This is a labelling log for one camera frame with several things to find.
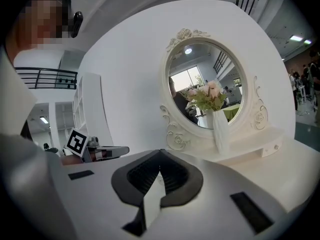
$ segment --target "green tablecloth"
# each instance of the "green tablecloth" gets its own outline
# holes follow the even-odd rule
[[[228,121],[231,121],[231,119],[235,117],[239,108],[240,108],[240,104],[235,104],[233,106],[223,108],[222,110],[224,112],[226,119],[228,119]]]

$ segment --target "oval mirror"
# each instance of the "oval mirror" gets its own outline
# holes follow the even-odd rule
[[[171,57],[168,76],[175,105],[192,123],[211,129],[207,124],[205,109],[192,102],[194,99],[190,93],[199,88],[206,90],[206,86],[213,81],[225,94],[221,109],[227,121],[230,123],[237,117],[243,100],[241,74],[228,55],[217,46],[204,43],[182,46]]]

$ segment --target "ornate mirror frame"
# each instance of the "ornate mirror frame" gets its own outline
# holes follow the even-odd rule
[[[242,100],[237,116],[229,123],[230,141],[238,140],[250,135],[253,131],[262,130],[268,123],[268,112],[260,99],[256,87],[256,76],[251,76],[248,70],[241,64],[237,56],[222,43],[212,38],[207,32],[199,30],[191,31],[181,29],[175,38],[172,38],[166,47],[166,52],[162,58],[159,69],[159,86],[163,103],[160,106],[163,117],[167,119],[167,144],[174,150],[186,150],[187,146],[192,146],[192,141],[208,143],[214,142],[214,129],[207,129],[195,125],[185,118],[177,108],[169,90],[169,68],[172,57],[179,49],[192,44],[211,45],[224,52],[236,66],[242,83]]]

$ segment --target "white bookshelf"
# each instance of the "white bookshelf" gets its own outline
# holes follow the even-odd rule
[[[105,115],[100,75],[87,72],[79,80],[73,99],[73,117],[77,130],[98,137],[101,146],[113,146]]]

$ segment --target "white vase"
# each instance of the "white vase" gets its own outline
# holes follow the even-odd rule
[[[229,152],[229,125],[225,113],[222,110],[207,110],[206,123],[209,129],[213,129],[213,137],[216,148],[221,155]]]

